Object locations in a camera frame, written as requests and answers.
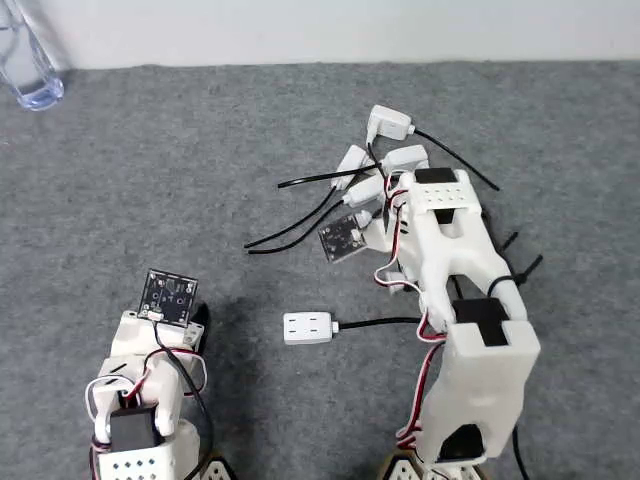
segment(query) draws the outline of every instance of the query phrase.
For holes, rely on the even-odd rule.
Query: gray carpet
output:
[[[499,235],[521,232],[517,267],[545,255],[522,288],[543,346],[520,433],[531,477],[640,466],[640,63],[143,67],[67,81],[41,114],[0,96],[2,478],[88,476],[83,389],[149,267],[201,281],[215,317],[206,401],[240,479],[374,478],[424,348],[410,326],[286,347],[281,315],[413,314],[415,298],[373,284],[380,254],[331,266],[315,236],[280,255],[242,249],[321,198],[324,184],[274,185],[332,171],[374,103],[410,112],[503,187],[475,181]],[[510,448],[490,469],[518,477]]]

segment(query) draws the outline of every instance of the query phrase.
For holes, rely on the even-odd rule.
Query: white plug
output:
[[[329,312],[285,313],[282,321],[287,345],[330,342],[339,330],[338,322],[331,321]]]
[[[387,173],[393,170],[414,170],[418,165],[429,168],[429,155],[422,145],[412,145],[391,150],[380,163]]]
[[[414,132],[411,117],[382,105],[374,105],[367,122],[367,145],[373,144],[377,135],[392,140],[404,140]]]
[[[367,210],[361,210],[360,212],[355,214],[355,218],[358,227],[365,228],[371,223],[371,220],[373,220],[373,215],[371,215],[371,212]]]
[[[355,170],[363,166],[364,162],[369,158],[367,152],[357,145],[351,145],[344,158],[338,165],[336,172],[344,172],[346,170]],[[344,190],[349,186],[355,175],[347,175],[345,177],[338,177],[331,180],[331,186],[336,190]]]
[[[349,188],[343,195],[342,201],[351,208],[357,208],[371,200],[375,200],[379,195],[383,194],[384,180],[380,172],[369,177],[353,187]]]

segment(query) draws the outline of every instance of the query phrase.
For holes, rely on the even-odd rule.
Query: plastic bottle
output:
[[[45,110],[64,94],[60,77],[15,0],[0,0],[0,74],[27,110]]]

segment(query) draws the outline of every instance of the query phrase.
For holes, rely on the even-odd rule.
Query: circuit board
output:
[[[340,260],[367,248],[360,227],[353,214],[339,218],[318,231],[322,248],[330,263]]]
[[[144,284],[138,317],[186,326],[198,289],[195,278],[150,269]]]

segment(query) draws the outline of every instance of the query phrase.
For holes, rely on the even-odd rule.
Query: white wall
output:
[[[21,0],[56,63],[640,58],[640,0]]]

